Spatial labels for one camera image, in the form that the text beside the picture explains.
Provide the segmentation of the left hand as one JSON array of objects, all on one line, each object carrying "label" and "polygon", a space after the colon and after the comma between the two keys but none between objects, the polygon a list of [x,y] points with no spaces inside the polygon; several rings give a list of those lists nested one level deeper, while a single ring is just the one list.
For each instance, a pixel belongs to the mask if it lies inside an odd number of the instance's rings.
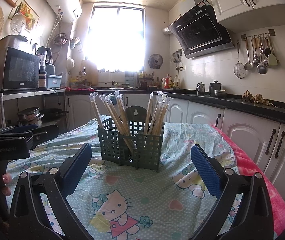
[{"label": "left hand", "polygon": [[1,189],[1,192],[4,196],[8,197],[11,195],[11,189],[7,186],[12,181],[12,177],[9,173],[5,173],[2,175],[2,182],[4,186]]}]

